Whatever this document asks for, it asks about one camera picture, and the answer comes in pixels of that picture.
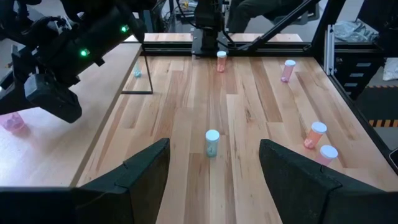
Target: wooden table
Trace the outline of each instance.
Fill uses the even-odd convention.
[[[73,124],[34,108],[20,112],[28,127],[20,135],[0,128],[0,186],[76,185],[140,52],[120,45],[79,75],[71,91],[83,115]]]
[[[147,38],[190,40],[190,34]],[[398,190],[398,177],[316,61],[293,59],[297,66],[286,84],[280,81],[286,58],[229,58],[225,73],[216,73],[215,59],[150,58],[155,93],[119,97],[79,184],[170,138],[169,179],[157,223],[281,223],[258,158],[260,140],[269,138],[311,159],[331,144],[340,153],[331,168]],[[125,89],[147,89],[146,79],[130,78]],[[303,140],[314,121],[326,123],[328,132],[308,150]],[[205,153],[209,129],[221,134],[213,159]]]

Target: translucent plastic bottle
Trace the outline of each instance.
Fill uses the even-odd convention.
[[[224,72],[226,65],[226,52],[220,50],[217,52],[217,72]]]
[[[18,112],[1,115],[0,124],[13,134],[18,133],[25,126],[25,122]]]
[[[284,68],[284,71],[282,72],[282,78],[280,78],[280,80],[282,82],[285,82],[285,83],[289,82],[290,76],[292,75],[293,68],[295,67],[295,65],[296,65],[296,62],[293,60],[287,60],[285,62],[285,68]]]
[[[218,149],[218,141],[220,140],[220,134],[216,130],[208,130],[206,132],[206,153],[208,157],[216,157]]]
[[[327,166],[333,159],[336,159],[337,157],[337,149],[335,149],[333,146],[326,145],[321,147],[321,150],[319,151],[319,154],[315,161],[324,166]]]
[[[327,130],[328,128],[322,122],[317,121],[312,123],[311,131],[304,140],[304,146],[308,149],[313,149]]]
[[[134,76],[135,76],[136,78],[141,77],[142,72],[141,72],[141,69],[139,68],[139,63],[138,63],[138,61],[136,62],[134,68],[132,69],[132,72],[133,72],[133,74],[134,74]]]

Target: pink cup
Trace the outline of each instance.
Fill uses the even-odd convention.
[[[25,122],[18,112],[1,115],[0,124],[12,134],[18,133],[25,126]]]
[[[284,68],[284,71],[282,73],[282,78],[280,78],[280,80],[282,82],[285,82],[285,83],[289,82],[290,76],[292,75],[293,68],[294,68],[295,65],[296,65],[296,62],[293,61],[293,60],[287,60],[285,62],[285,68]]]
[[[337,157],[338,157],[337,149],[335,149],[333,146],[325,145],[321,147],[321,150],[317,158],[315,158],[315,161],[324,166],[327,166],[330,164],[330,162],[333,159],[336,159]]]

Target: pink pill bottle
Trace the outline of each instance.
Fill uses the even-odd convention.
[[[312,123],[311,131],[304,140],[304,146],[307,149],[313,149],[327,130],[328,128],[322,122],[317,121]]]
[[[225,65],[226,65],[226,52],[223,50],[220,50],[217,52],[217,72],[224,72],[225,71]]]
[[[282,78],[280,80],[284,83],[289,82],[290,76],[292,76],[293,68],[296,66],[296,62],[293,60],[287,60],[285,62],[285,68],[282,72]]]
[[[326,145],[321,147],[321,150],[319,151],[317,158],[315,158],[315,161],[324,166],[327,166],[333,159],[336,159],[337,157],[337,149],[335,149],[333,146]]]

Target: white cap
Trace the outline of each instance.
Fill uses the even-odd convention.
[[[208,130],[206,132],[206,140],[209,142],[218,142],[220,140],[220,134],[216,130]]]
[[[338,151],[333,146],[322,146],[320,153],[327,159],[336,159],[338,157]]]
[[[217,57],[225,58],[226,57],[226,52],[223,51],[223,50],[220,50],[219,52],[217,52]]]
[[[293,60],[286,60],[285,65],[286,66],[294,66],[294,65],[296,65],[296,62]]]
[[[322,122],[316,121],[316,122],[312,123],[311,129],[315,133],[325,134],[326,131],[328,130],[328,127],[326,127],[326,125],[323,124]]]

